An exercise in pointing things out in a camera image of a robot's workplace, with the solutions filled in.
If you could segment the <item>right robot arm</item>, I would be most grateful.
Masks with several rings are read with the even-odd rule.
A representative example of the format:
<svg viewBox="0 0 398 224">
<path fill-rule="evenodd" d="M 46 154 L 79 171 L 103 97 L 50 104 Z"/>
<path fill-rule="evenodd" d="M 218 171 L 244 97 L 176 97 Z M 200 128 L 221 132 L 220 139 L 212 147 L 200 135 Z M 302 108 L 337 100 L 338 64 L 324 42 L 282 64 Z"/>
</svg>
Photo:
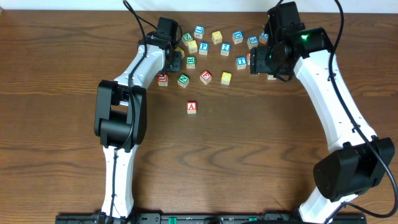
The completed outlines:
<svg viewBox="0 0 398 224">
<path fill-rule="evenodd" d="M 321 28 L 307 29 L 294 2 L 278 2 L 268 10 L 265 47 L 251 49 L 250 72 L 288 82 L 296 78 L 307 91 L 321 121 L 329 155 L 315 164 L 315 189 L 299 206 L 301 223 L 334 223 L 336 214 L 353 206 L 356 197 L 388 177 L 395 147 L 379 138 L 363 118 L 338 68 L 332 42 Z"/>
</svg>

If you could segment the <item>blue 2 block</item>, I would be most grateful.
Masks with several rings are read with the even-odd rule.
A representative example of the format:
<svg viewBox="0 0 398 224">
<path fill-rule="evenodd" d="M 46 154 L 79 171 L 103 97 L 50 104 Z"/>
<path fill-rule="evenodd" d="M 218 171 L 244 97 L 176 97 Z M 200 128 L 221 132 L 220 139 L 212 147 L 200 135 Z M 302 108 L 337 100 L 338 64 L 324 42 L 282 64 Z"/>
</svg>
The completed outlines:
<svg viewBox="0 0 398 224">
<path fill-rule="evenodd" d="M 228 43 L 221 44 L 220 54 L 223 56 L 228 56 L 231 50 L 231 45 Z"/>
</svg>

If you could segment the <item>red A block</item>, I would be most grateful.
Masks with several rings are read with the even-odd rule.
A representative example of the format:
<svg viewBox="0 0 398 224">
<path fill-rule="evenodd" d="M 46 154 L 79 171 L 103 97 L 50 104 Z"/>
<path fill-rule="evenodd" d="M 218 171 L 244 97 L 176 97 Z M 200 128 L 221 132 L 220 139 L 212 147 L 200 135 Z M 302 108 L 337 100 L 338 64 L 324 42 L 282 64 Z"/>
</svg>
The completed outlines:
<svg viewBox="0 0 398 224">
<path fill-rule="evenodd" d="M 197 103 L 196 101 L 187 102 L 187 113 L 196 114 L 197 113 Z"/>
</svg>

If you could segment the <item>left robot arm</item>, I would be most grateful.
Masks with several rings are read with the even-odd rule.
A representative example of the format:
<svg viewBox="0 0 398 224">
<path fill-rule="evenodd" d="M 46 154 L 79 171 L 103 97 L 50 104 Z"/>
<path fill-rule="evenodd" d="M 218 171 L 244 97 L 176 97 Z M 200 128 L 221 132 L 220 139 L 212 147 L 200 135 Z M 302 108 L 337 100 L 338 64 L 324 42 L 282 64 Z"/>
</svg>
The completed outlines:
<svg viewBox="0 0 398 224">
<path fill-rule="evenodd" d="M 182 56 L 175 47 L 181 36 L 175 20 L 160 17 L 155 31 L 139 41 L 127 69 L 98 85 L 94 132 L 106 159 L 100 223 L 126 223 L 131 215 L 134 157 L 147 128 L 147 89 L 158 74 L 180 71 Z"/>
</svg>

